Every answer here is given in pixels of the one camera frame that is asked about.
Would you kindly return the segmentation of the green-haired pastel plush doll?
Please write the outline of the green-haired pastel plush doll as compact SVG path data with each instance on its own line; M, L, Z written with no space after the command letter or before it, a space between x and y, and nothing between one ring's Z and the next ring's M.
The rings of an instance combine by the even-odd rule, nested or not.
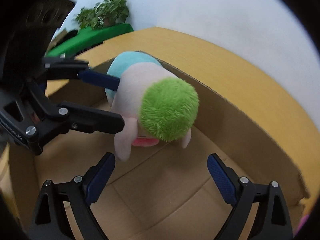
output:
M133 147L152 147L160 141L179 140L182 148L189 145L200 105L191 84L140 51L116 56L107 74L120 79L116 91L105 90L111 112L125 122L114 136L119 160L129 159Z

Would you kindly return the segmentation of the brown cardboard box tray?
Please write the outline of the brown cardboard box tray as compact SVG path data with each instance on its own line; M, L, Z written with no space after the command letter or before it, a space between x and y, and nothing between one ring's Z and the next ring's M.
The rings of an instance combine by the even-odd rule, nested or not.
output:
M310 195L299 168L258 124L230 102L180 68L163 66L192 84L200 97L187 148L178 141L135 147L118 161L92 211L109 239L213 239L231 207L223 201L207 169L217 153L240 176L255 183L279 183L291 223L297 226ZM41 184L70 181L84 174L106 152L113 136L71 131L55 138L35 156L10 145L9 178L23 227L30 225Z

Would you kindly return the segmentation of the green cloth covered table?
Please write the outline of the green cloth covered table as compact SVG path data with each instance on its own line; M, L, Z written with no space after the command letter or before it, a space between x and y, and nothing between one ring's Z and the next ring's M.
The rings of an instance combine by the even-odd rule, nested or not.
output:
M57 47L46 53L47 57L58 57L65 54L66 57L81 54L86 49L91 49L102 44L105 40L119 35L133 32L133 28L128 23L120 23L111 27L92 29L87 27L80 29L76 36L61 43Z

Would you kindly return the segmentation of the green potted plant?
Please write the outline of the green potted plant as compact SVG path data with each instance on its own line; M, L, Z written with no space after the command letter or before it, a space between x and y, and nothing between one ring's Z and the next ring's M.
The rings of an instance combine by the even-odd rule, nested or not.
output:
M103 0L92 8L83 7L75 16L74 22L80 29L101 29L118 23L125 23L130 15L127 0Z

